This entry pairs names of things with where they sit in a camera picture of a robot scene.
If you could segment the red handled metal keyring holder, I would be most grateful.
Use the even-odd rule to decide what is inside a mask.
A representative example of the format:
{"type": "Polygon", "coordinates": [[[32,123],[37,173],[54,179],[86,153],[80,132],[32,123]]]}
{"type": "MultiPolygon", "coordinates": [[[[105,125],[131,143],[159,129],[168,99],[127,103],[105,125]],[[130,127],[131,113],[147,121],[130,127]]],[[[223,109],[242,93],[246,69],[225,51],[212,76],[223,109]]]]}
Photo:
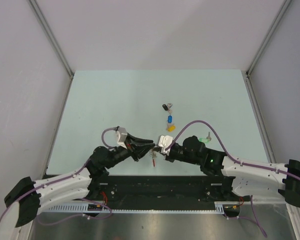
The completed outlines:
{"type": "Polygon", "coordinates": [[[153,149],[150,150],[149,152],[150,156],[151,156],[151,160],[152,160],[152,165],[155,168],[156,167],[156,159],[157,159],[157,153],[156,151],[154,151],[153,149]]]}

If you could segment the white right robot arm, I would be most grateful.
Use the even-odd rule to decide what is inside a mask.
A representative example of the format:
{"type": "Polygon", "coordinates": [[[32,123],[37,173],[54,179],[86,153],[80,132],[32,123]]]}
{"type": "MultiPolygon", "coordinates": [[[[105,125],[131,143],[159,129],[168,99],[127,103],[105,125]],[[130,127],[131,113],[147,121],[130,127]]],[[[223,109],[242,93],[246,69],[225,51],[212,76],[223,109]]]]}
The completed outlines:
{"type": "Polygon", "coordinates": [[[166,161],[197,165],[209,177],[224,177],[231,181],[220,188],[221,196],[232,201],[235,197],[282,197],[286,203],[300,208],[300,161],[262,163],[234,158],[224,151],[206,147],[196,136],[182,144],[171,136],[160,136],[154,151],[166,161]]]}

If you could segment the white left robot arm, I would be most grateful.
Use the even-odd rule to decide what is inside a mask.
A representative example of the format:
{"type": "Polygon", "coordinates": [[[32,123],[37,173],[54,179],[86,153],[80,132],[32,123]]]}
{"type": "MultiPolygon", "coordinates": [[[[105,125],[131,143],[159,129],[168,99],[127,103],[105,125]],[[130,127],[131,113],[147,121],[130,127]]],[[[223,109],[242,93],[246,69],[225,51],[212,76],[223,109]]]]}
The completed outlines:
{"type": "Polygon", "coordinates": [[[109,174],[108,170],[128,158],[139,161],[151,150],[167,155],[170,153],[173,137],[162,135],[158,143],[142,139],[115,129],[116,146],[98,146],[82,167],[70,173],[55,177],[33,180],[24,177],[5,196],[4,218],[15,211],[13,227],[22,227],[33,221],[48,208],[76,199],[95,200],[100,196],[99,179],[109,174]]]}

